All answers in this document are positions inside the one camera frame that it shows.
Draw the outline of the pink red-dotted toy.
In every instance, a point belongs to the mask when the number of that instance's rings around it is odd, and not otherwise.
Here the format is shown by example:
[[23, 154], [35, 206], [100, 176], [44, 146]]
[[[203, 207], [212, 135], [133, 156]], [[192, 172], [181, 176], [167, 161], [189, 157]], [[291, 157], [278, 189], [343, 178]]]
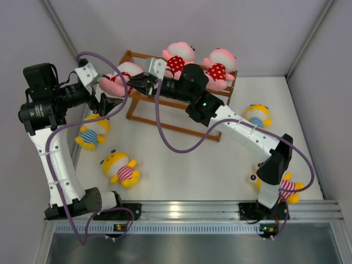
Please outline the pink red-dotted toy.
[[173, 42], [162, 51], [167, 68], [174, 74], [181, 73], [187, 64], [195, 59], [195, 48], [187, 42]]
[[103, 77], [99, 82], [100, 89], [112, 97], [124, 97], [125, 95], [129, 95], [133, 88], [127, 86], [127, 92], [125, 92], [123, 80], [128, 82], [132, 76], [143, 73], [143, 69], [132, 62], [124, 62], [118, 66], [118, 69], [123, 75], [123, 78], [115, 71], [113, 74], [108, 74], [108, 78]]
[[234, 80], [231, 72], [236, 70], [237, 58], [227, 49], [216, 48], [207, 58], [203, 59], [202, 65], [206, 67], [207, 88], [222, 91], [227, 88], [227, 82]]

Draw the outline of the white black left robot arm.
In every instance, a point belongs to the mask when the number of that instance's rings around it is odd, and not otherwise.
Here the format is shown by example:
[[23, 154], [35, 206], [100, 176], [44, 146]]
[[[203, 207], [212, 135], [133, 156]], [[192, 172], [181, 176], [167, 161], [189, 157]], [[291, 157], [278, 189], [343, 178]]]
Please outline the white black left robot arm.
[[73, 71], [78, 76], [74, 84], [59, 82], [56, 67], [41, 63], [23, 70], [28, 84], [26, 102], [18, 113], [19, 120], [37, 149], [50, 193], [47, 220], [76, 217], [90, 212], [105, 213], [111, 219], [120, 219], [124, 206], [115, 191], [100, 192], [97, 187], [85, 189], [79, 182], [67, 142], [67, 110], [86, 104], [100, 115], [108, 114], [122, 101], [110, 102], [102, 94], [98, 100], [93, 86], [99, 74], [86, 59]]

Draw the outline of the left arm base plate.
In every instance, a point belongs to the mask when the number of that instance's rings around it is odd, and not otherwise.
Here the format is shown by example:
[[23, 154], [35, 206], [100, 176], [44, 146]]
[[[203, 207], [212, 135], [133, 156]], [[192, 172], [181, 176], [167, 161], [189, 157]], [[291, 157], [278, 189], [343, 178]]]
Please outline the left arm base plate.
[[131, 221], [138, 220], [141, 216], [141, 203], [123, 203], [123, 209], [107, 209], [93, 217], [95, 221]]

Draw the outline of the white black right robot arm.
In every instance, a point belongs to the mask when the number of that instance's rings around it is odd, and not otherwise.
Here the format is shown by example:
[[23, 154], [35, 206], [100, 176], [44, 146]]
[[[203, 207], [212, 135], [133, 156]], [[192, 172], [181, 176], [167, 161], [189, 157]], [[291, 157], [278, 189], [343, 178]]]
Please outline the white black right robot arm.
[[208, 78], [200, 66], [188, 64], [179, 80], [164, 76], [159, 78], [151, 71], [133, 76], [128, 85], [142, 94], [155, 99], [157, 129], [164, 144], [175, 153], [189, 153], [205, 140], [186, 150], [174, 148], [166, 139], [160, 121], [160, 97], [171, 98], [188, 103], [186, 113], [195, 122], [226, 134], [249, 150], [257, 153], [262, 163], [257, 171], [261, 179], [258, 198], [252, 204], [252, 214], [257, 219], [269, 219], [276, 211], [280, 201], [280, 186], [284, 172], [292, 158], [293, 138], [284, 134], [278, 136], [261, 129], [225, 104], [221, 99], [206, 90]]

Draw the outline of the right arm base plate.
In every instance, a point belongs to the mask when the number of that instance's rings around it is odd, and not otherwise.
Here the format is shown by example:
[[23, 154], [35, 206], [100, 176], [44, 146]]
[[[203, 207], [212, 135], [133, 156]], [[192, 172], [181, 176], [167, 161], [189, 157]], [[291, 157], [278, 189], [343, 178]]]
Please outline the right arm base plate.
[[288, 206], [280, 202], [273, 208], [267, 208], [262, 204], [255, 202], [242, 202], [239, 204], [239, 214], [242, 221], [269, 221], [290, 219]]

